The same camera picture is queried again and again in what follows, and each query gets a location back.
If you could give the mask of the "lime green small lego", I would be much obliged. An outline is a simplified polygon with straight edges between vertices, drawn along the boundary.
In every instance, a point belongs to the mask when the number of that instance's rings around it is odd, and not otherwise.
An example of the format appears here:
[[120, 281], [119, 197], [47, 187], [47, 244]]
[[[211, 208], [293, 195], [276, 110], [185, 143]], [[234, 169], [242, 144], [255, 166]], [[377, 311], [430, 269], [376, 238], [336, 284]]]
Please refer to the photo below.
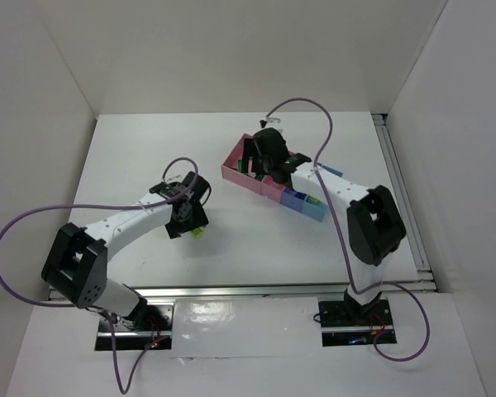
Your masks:
[[199, 238], [203, 234], [203, 229], [195, 229], [192, 231], [192, 235], [194, 238]]

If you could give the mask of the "dark blue lego brick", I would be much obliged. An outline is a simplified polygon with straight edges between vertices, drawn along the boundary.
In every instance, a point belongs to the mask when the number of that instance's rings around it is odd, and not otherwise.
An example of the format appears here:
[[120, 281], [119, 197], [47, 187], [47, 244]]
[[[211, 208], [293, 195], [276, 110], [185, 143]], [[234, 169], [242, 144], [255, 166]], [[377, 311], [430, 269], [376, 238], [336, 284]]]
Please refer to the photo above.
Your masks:
[[306, 198], [306, 194], [301, 193], [301, 192], [296, 192], [296, 193], [294, 194], [294, 196], [295, 196], [297, 199], [302, 200], [302, 201]]

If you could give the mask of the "lime green square lego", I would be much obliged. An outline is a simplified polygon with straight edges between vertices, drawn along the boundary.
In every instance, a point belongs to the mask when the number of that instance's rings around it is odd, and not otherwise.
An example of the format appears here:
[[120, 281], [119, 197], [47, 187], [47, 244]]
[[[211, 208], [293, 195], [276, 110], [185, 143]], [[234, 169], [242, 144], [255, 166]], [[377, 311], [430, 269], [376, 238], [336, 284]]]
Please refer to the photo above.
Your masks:
[[320, 203], [320, 201], [317, 198], [314, 198], [312, 196], [308, 196], [308, 202], [314, 205], [318, 205]]

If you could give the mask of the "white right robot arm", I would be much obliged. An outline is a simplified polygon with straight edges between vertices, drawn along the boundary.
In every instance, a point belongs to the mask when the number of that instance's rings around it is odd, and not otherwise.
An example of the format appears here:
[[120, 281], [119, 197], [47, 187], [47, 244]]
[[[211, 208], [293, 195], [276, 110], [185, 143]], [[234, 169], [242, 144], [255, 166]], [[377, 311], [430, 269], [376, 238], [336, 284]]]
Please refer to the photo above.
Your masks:
[[308, 156], [290, 153], [279, 129], [267, 123], [244, 148], [243, 160], [276, 184], [313, 196], [328, 207], [336, 227], [350, 285], [344, 293], [349, 317], [371, 316], [381, 296], [386, 268], [407, 231], [391, 191], [368, 188], [335, 175]]

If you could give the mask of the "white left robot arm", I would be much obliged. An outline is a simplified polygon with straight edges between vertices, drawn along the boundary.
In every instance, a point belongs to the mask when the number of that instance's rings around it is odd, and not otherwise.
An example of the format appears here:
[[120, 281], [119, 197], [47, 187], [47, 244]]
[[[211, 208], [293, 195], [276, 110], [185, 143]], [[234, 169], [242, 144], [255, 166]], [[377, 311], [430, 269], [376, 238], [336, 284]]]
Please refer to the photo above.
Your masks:
[[201, 203], [211, 185], [194, 172], [180, 182], [161, 182], [136, 203], [102, 221], [78, 227], [69, 222], [57, 232], [41, 278], [78, 309], [102, 309], [130, 329], [142, 328], [160, 312], [135, 289], [110, 280], [110, 260], [123, 248], [158, 227], [169, 238], [208, 225]]

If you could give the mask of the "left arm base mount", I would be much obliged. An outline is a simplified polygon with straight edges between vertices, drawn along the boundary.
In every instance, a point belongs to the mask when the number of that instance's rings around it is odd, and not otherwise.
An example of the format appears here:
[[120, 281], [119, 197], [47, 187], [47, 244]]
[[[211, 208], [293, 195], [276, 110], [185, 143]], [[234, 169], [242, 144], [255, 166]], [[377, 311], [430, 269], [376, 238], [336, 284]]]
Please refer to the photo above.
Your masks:
[[152, 351], [167, 351], [172, 348], [172, 329], [174, 321], [174, 302], [151, 304], [145, 314], [133, 323], [129, 319], [109, 312], [108, 318], [101, 316], [95, 340], [95, 351], [112, 350], [112, 333], [114, 329], [116, 349], [118, 351], [143, 351], [151, 344]]

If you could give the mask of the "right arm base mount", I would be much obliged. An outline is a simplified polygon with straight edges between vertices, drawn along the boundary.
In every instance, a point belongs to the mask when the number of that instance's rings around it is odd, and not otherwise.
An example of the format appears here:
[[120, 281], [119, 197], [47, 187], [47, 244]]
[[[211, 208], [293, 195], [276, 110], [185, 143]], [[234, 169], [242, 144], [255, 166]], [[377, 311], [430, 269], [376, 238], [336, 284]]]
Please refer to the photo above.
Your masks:
[[351, 315], [343, 299], [321, 300], [312, 320], [321, 327], [324, 347], [372, 345], [376, 337], [379, 345], [397, 342], [391, 308], [385, 298], [358, 318]]

